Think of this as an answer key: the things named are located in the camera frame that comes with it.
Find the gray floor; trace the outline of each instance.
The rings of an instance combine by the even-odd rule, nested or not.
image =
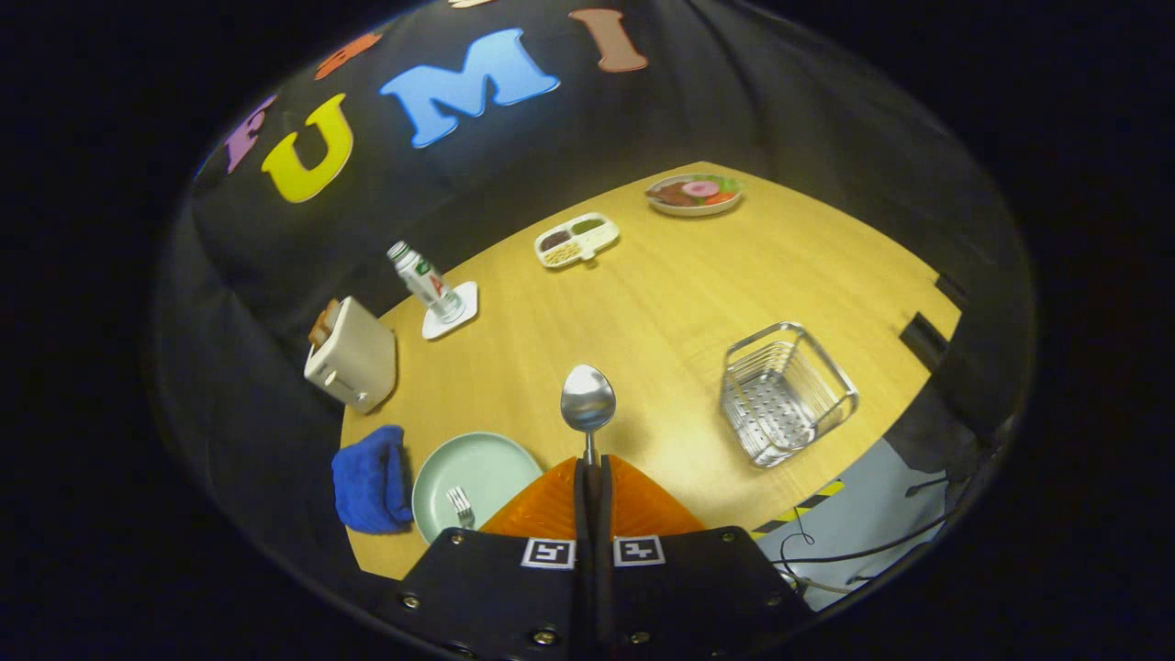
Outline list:
[[[891,542],[942,514],[945,483],[906,498],[908,487],[942,477],[945,473],[922,473],[907,468],[889,444],[880,440],[840,475],[845,483],[844,488],[814,507],[801,520],[791,521],[760,538],[759,548],[768,559],[779,560],[779,544],[788,535],[799,533],[801,524],[814,544],[810,546],[798,534],[788,539],[784,547],[788,559],[841,555]],[[797,564],[791,567],[800,576],[819,584],[857,589],[866,582],[846,582],[853,576],[873,576],[880,573],[919,542],[932,539],[940,527],[935,526],[904,545],[868,558]],[[844,596],[846,595],[813,587],[807,589],[804,599],[808,606],[820,611]]]

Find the foam letter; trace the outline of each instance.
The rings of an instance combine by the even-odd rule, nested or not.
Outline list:
[[[609,73],[643,69],[649,66],[649,58],[637,52],[620,25],[624,16],[616,9],[576,9],[568,14],[588,26],[588,32],[596,41],[599,54],[599,68]]]
[[[494,32],[474,41],[461,73],[437,67],[412,67],[388,81],[381,94],[395,94],[416,126],[412,147],[419,149],[457,128],[457,117],[441,114],[442,102],[470,116],[485,112],[485,79],[494,81],[494,102],[509,106],[545,94],[559,86],[522,47],[522,29]]]
[[[318,65],[318,72],[314,74],[315,80],[322,80],[330,75],[335,69],[347,63],[355,55],[358,55],[363,50],[367,50],[380,41],[382,34],[364,34],[363,36],[351,41],[347,46],[343,46],[337,53],[327,58],[321,65]]]
[[[351,156],[355,136],[340,106],[344,96],[347,95],[335,94],[306,117],[306,124],[317,126],[323,142],[327,143],[327,155],[321,163],[306,169],[302,160],[297,157],[297,151],[294,150],[297,133],[282,137],[261,163],[261,170],[269,173],[277,191],[286,200],[296,204],[317,195],[343,170],[347,158]]]
[[[266,102],[262,103],[256,110],[253,110],[249,119],[244,120],[241,126],[236,127],[233,135],[229,135],[228,140],[224,141],[224,147],[228,148],[229,171],[233,171],[233,168],[241,162],[241,158],[243,158],[244,155],[249,153],[249,149],[251,149],[257,142],[257,131],[261,130],[261,123],[266,121],[266,108],[268,108],[276,97],[277,95],[266,99]]]

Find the white coaster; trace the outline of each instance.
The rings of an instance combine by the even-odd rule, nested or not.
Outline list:
[[[424,310],[424,328],[421,329],[421,335],[424,336],[425,340],[435,340],[450,332],[454,328],[477,316],[477,282],[474,282],[472,279],[469,282],[462,282],[461,284],[454,286],[452,290],[461,296],[461,299],[465,301],[465,309],[462,310],[461,316],[449,323],[444,323],[437,318],[437,315],[431,308]]]

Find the blue cloth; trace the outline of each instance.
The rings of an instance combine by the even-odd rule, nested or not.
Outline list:
[[[335,471],[335,510],[348,528],[370,534],[408,530],[412,510],[401,467],[404,430],[380,427],[368,438],[338,451]]]

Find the plate of food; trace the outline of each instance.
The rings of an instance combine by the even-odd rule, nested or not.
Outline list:
[[[653,183],[645,197],[659,211],[697,217],[734,207],[743,198],[743,184],[717,174],[679,174]]]
[[[548,229],[535,237],[535,256],[546,268],[590,259],[616,241],[620,228],[602,213],[588,213]]]

